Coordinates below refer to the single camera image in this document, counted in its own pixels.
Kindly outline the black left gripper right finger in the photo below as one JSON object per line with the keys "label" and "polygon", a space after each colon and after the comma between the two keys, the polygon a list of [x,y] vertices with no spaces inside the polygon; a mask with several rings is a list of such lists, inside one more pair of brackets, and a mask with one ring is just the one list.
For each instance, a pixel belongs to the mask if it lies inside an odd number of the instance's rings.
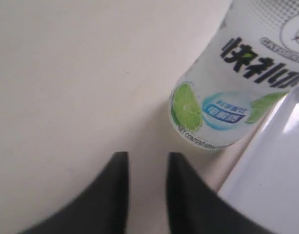
{"label": "black left gripper right finger", "polygon": [[172,234],[268,234],[224,202],[181,153],[168,158],[168,225]]}

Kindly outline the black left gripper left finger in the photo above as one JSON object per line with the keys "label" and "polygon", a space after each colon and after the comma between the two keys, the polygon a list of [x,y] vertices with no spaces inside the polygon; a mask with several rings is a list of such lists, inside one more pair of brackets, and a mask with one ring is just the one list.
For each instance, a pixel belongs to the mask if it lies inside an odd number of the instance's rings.
{"label": "black left gripper left finger", "polygon": [[25,234],[124,234],[129,212],[129,156],[116,152],[71,203]]}

